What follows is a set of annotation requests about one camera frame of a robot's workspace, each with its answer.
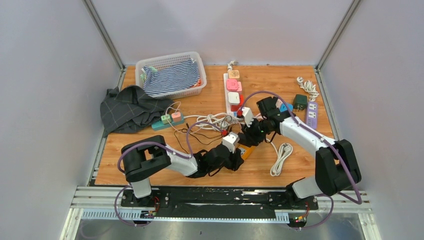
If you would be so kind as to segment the orange power strip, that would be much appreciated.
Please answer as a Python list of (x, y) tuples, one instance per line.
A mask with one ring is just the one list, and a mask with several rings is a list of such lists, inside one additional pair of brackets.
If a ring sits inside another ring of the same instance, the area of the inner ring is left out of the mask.
[(255, 146), (245, 146), (245, 145), (240, 144), (238, 146), (238, 149), (240, 150), (241, 158), (243, 160), (246, 160), (252, 154), (252, 152), (255, 150), (255, 148), (256, 148)]

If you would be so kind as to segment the dark green plug adapter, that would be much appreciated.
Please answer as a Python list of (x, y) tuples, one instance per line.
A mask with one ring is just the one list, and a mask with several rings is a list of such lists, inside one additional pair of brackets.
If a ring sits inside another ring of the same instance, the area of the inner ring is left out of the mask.
[(296, 94), (292, 105), (294, 109), (305, 110), (308, 105), (308, 97), (306, 95)]

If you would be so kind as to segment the purple power strip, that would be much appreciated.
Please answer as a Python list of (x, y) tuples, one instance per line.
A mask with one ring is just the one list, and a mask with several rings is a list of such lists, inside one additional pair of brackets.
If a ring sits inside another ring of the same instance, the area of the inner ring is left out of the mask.
[(307, 103), (305, 112), (305, 124), (309, 126), (310, 128), (316, 130), (318, 126), (318, 104), (313, 101), (309, 101)]

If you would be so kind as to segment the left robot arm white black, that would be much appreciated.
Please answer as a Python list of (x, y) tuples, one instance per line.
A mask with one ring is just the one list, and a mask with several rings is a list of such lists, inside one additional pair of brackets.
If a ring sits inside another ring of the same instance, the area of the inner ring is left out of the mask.
[(192, 179), (212, 177), (223, 168), (237, 171), (244, 163), (236, 147), (238, 141), (239, 137), (231, 132), (210, 150), (183, 153), (166, 144), (162, 135), (155, 135), (124, 146), (117, 167), (132, 188), (135, 202), (146, 207), (153, 201), (149, 178), (163, 169)]

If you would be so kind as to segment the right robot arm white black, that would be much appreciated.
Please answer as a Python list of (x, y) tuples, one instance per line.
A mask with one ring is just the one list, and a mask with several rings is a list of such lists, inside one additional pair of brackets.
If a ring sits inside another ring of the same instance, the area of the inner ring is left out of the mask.
[(261, 120), (244, 105), (236, 114), (244, 120), (239, 134), (243, 145), (258, 146), (268, 134), (275, 133), (291, 139), (315, 158), (314, 176), (299, 179), (286, 187), (286, 204), (298, 209), (309, 197), (340, 194), (360, 205), (362, 198), (357, 184), (362, 174), (352, 144), (346, 139), (335, 140), (319, 133), (290, 109), (281, 111), (276, 106), (277, 99), (276, 96), (267, 97), (256, 103)]

